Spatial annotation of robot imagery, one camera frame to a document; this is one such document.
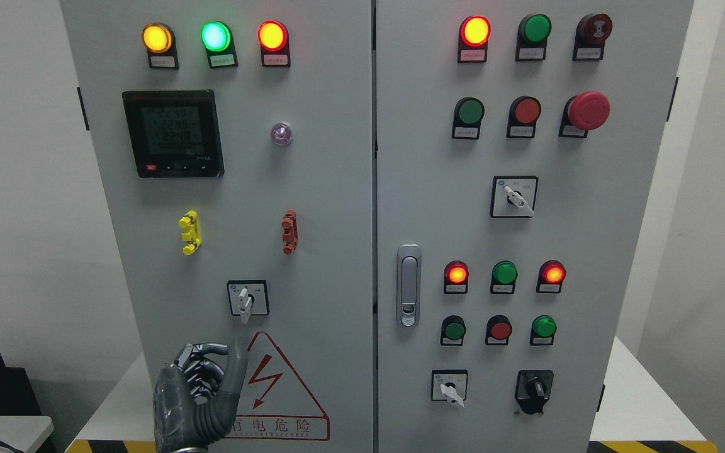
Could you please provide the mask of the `dark grey robotic hand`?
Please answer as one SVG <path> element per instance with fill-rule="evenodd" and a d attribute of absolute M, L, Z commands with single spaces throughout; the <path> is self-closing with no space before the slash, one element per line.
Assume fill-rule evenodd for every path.
<path fill-rule="evenodd" d="M 154 390 L 158 452 L 206 452 L 232 430 L 244 387 L 247 348 L 185 344 L 159 371 Z"/>

